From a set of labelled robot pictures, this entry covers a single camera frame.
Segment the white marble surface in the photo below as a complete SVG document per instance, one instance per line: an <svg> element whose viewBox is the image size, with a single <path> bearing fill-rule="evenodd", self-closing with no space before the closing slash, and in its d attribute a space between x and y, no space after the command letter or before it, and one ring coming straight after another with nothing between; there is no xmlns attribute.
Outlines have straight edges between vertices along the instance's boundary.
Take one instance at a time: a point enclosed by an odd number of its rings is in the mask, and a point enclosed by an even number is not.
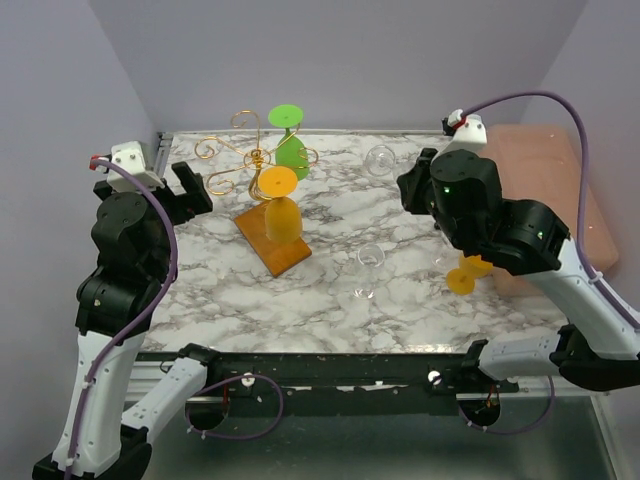
<svg viewBox="0 0 640 480"><path fill-rule="evenodd" d="M274 146L281 133L264 137ZM362 167L369 148L390 146L399 162L446 140L426 135L301 134L320 152L320 163L291 196L303 215L303 238L312 256L274 279L240 234L233 218L255 205L247 194L250 173L232 174L236 190L214 197L211 214L178 227L180 274L156 310L147 350L175 351L189 342L222 351L261 352L462 352L480 338L515 338L556 330L565 321L546 299L500 298L491 278L460 297L445 285L443 243L431 217L400 206L393 175L371 177ZM233 168L241 157L220 148L212 160L195 157L201 134L174 137L170 162L194 171ZM241 149L249 134L221 135ZM169 185L177 184L167 169ZM386 252L371 300L355 298L356 251L377 243Z"/></svg>

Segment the gray floor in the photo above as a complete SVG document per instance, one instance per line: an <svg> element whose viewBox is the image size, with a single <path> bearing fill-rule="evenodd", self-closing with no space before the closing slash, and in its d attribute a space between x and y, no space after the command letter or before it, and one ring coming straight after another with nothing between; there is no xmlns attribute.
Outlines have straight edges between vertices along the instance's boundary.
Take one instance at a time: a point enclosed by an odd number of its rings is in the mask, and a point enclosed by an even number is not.
<svg viewBox="0 0 640 480"><path fill-rule="evenodd" d="M505 401L495 428L530 422L545 405L544 399ZM268 420L226 422L225 430L249 433ZM460 418L426 415L290 417L250 442L202 441L186 428L183 418L172 421L144 480L615 478L588 398L559 399L543 427L512 437L476 432Z"/></svg>

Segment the gold wire rack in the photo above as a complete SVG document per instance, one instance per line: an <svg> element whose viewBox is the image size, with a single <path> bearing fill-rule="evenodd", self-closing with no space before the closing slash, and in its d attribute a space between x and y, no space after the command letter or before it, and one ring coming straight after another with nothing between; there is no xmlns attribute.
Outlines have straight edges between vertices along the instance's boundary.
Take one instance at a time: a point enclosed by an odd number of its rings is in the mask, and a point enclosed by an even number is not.
<svg viewBox="0 0 640 480"><path fill-rule="evenodd" d="M271 197L269 197L268 195L265 195L258 188L258 178L260 177L260 174L264 169L274 165L272 163L272 154L275 153L280 147L286 144L298 133L298 131L300 130L300 124L298 123L296 125L295 130L293 130L288 135L286 135L278 143L277 146L269 150L269 149L263 148L260 145L261 133L262 133L261 125L260 125L260 116L253 110L242 110L234 114L231 117L231 126L236 129L244 128L248 120L245 118L242 120L242 123L238 123L238 120L242 116L247 116L247 115L255 117L255 120L256 120L256 144L254 148L248 151L243 151L240 148L235 147L231 143L222 140L220 137L217 137L215 135L208 135L198 140L198 142L195 144L193 148L193 151L198 158L201 158L202 160L209 160L216 155L216 150L213 146L211 146L207 142L217 142L218 144L224 147L230 148L231 150L238 153L239 155L242 155L242 165L236 168L230 168L228 170L213 172L206 177L205 186L212 195L227 195L231 193L236 187L236 183L230 178L217 179L216 177L219 177L220 175L225 175L227 173L239 172L241 170L248 168L255 171L251 181L249 182L249 196L252 199L257 201L271 200ZM290 166L289 168L294 168L294 169L311 168L317 165L320 155L318 154L318 151L315 148L302 147L298 150L298 156L305 160L309 158L309 153L312 153L315 157L315 160L313 162L310 162L304 166ZM223 185L226 185L226 188L221 190L220 187L222 187Z"/></svg>

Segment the wall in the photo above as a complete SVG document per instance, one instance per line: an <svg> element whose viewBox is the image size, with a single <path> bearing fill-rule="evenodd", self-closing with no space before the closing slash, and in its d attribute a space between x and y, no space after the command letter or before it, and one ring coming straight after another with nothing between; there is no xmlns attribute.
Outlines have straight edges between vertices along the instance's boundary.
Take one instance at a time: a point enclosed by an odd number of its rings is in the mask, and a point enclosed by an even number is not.
<svg viewBox="0 0 640 480"><path fill-rule="evenodd" d="M0 63L0 477L24 480L68 411L89 156L156 135L85 0L0 2Z"/></svg>
<svg viewBox="0 0 640 480"><path fill-rule="evenodd" d="M620 250L609 277L636 308L640 291L640 163L635 119L640 105L640 3L591 0L542 82L575 104L589 132L590 183ZM570 118L548 100L534 100L525 122L561 123ZM628 457L640 478L640 388L612 396Z"/></svg>
<svg viewBox="0 0 640 480"><path fill-rule="evenodd" d="M307 127L439 128L448 111L536 87L584 0L90 0L164 131L243 108ZM524 101L492 109L518 121Z"/></svg>

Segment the yellow disc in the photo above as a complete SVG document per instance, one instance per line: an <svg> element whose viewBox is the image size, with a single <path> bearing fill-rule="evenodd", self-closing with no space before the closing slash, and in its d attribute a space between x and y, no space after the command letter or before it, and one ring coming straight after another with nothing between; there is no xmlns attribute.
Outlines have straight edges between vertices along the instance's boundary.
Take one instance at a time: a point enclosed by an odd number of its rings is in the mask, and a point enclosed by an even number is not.
<svg viewBox="0 0 640 480"><path fill-rule="evenodd" d="M493 264L482 260L480 255L465 257L462 253L458 258L458 265L462 270L473 276L473 278L482 278L488 275L493 268Z"/></svg>
<svg viewBox="0 0 640 480"><path fill-rule="evenodd" d="M454 268L447 273L447 287L458 295L469 295L476 288L476 281L464 270Z"/></svg>
<svg viewBox="0 0 640 480"><path fill-rule="evenodd" d="M298 176L287 167L273 167L258 177L258 188L273 198L289 195L298 185Z"/></svg>
<svg viewBox="0 0 640 480"><path fill-rule="evenodd" d="M302 233L302 215L296 202L287 197L274 198L264 212L267 238L275 243L295 242Z"/></svg>

